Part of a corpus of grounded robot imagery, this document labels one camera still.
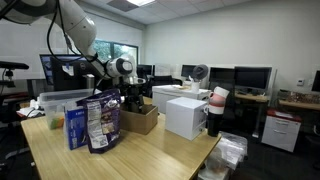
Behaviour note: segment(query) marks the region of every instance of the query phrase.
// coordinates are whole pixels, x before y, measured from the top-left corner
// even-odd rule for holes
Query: label
[[[99,102],[88,103],[88,134],[92,148],[102,148],[108,145],[101,126],[101,105]]]

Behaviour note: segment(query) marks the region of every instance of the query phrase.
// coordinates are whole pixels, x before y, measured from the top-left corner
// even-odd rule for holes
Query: wooden table
[[[122,130],[119,144],[99,155],[87,146],[70,151],[62,129],[49,130],[45,117],[21,124],[41,179],[190,179],[221,137],[204,131],[189,141],[165,130],[161,114],[148,135]]]
[[[296,108],[311,109],[311,110],[320,111],[320,104],[289,102],[289,101],[284,101],[284,100],[280,100],[279,104],[284,105],[284,106],[291,106],[291,107],[296,107]]]

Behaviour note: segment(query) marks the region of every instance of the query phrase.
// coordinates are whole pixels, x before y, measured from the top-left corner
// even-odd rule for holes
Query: red object
[[[300,118],[300,116],[290,114],[290,115],[292,116],[292,118],[289,118],[289,117],[278,116],[278,115],[276,115],[276,112],[285,113],[285,114],[290,114],[290,113],[282,112],[282,111],[279,111],[279,110],[276,110],[276,109],[268,109],[267,115],[268,115],[268,116],[272,116],[272,117],[276,117],[276,118],[281,118],[281,119],[289,120],[289,121],[294,121],[294,122],[300,122],[300,123],[301,123],[301,121],[302,121],[302,119]]]

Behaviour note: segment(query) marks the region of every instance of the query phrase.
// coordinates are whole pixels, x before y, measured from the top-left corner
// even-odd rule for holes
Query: ceiling
[[[80,1],[138,21],[142,24],[153,24],[250,0],[156,0],[154,3],[141,6],[128,12],[121,11],[107,4],[113,0]]]

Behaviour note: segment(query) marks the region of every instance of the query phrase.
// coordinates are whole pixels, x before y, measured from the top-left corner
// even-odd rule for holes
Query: chip bag
[[[111,89],[77,102],[85,112],[85,134],[90,153],[104,153],[119,139],[121,96]]]

